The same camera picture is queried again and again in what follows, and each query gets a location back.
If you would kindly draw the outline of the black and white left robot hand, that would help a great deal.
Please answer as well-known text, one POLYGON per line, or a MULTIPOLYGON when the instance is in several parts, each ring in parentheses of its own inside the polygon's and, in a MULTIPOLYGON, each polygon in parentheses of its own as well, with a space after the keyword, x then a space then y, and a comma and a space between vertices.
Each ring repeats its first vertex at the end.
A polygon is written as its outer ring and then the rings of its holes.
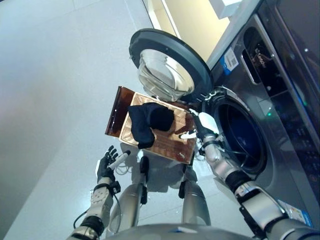
POLYGON ((96 177, 97 183, 103 178, 109 178, 112 182, 115 181, 114 170, 122 164, 131 154, 130 150, 118 154, 117 149, 111 145, 105 152, 102 159, 97 162, 96 177))

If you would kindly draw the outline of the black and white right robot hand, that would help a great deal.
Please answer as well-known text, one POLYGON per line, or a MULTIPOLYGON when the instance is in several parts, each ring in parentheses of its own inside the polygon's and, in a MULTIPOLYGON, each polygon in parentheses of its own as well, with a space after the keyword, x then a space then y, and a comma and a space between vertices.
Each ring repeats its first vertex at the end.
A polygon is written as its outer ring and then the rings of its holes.
POLYGON ((210 114, 206 112, 197 112, 191 108, 189 108, 188 111, 193 117, 195 129, 180 134, 180 139, 198 138, 200 140, 203 140, 207 135, 213 135, 217 137, 220 134, 217 123, 210 114))

